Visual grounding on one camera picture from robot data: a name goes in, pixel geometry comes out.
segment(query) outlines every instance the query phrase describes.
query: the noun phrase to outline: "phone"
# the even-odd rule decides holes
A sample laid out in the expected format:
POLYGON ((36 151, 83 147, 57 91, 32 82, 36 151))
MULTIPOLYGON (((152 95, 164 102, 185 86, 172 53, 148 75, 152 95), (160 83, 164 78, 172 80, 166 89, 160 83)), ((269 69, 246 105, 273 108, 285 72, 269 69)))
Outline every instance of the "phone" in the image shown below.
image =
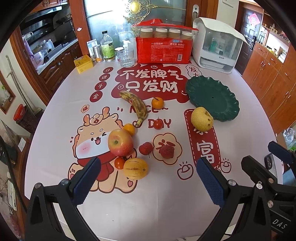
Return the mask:
POLYGON ((266 169, 269 170, 277 178, 274 157, 271 153, 264 157, 264 163, 266 169))

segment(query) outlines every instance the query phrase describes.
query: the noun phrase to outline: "overripe banana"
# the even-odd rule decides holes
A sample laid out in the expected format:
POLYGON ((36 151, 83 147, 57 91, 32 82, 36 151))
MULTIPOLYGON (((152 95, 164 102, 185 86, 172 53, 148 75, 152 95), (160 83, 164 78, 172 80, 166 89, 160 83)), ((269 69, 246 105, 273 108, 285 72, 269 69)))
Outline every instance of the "overripe banana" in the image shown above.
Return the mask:
POLYGON ((130 103, 133 108, 135 109, 135 112, 138 117, 138 121, 135 124, 136 127, 139 127, 141 123, 147 118, 148 112, 145 103, 134 93, 131 93, 129 91, 120 91, 119 95, 122 99, 126 100, 128 103, 130 103))

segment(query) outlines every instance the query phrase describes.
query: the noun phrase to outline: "pear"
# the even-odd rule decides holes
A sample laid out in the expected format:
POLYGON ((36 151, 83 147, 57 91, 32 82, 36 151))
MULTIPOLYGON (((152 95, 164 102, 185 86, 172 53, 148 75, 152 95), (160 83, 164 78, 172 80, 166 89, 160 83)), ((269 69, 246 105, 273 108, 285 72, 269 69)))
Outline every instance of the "pear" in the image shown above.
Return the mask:
POLYGON ((214 118, 204 107, 197 107, 191 114, 191 123, 200 132, 205 132, 213 127, 214 118))

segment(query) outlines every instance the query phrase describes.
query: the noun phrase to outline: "leaf-shaped plate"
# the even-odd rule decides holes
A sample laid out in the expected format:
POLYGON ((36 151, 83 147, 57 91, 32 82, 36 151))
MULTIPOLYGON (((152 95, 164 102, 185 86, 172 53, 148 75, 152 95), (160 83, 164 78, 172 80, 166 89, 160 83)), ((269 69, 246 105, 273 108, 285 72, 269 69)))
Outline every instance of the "leaf-shaped plate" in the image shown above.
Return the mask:
POLYGON ((239 102, 229 88, 212 77, 192 77, 186 83, 186 93, 196 107, 204 107, 214 119, 233 120, 239 113, 239 102))

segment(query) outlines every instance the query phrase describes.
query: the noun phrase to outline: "cherry tomato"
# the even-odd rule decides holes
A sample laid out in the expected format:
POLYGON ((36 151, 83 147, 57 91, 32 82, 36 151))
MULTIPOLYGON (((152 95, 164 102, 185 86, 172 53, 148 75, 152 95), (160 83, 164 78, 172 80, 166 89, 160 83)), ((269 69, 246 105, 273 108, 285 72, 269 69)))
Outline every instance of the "cherry tomato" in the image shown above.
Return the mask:
POLYGON ((163 127, 163 121, 161 119, 157 119, 153 123, 153 127, 157 130, 160 130, 163 127))
POLYGON ((114 166, 118 169, 118 170, 122 170, 123 166, 124 166, 125 160, 122 157, 118 157, 115 159, 114 161, 114 166))

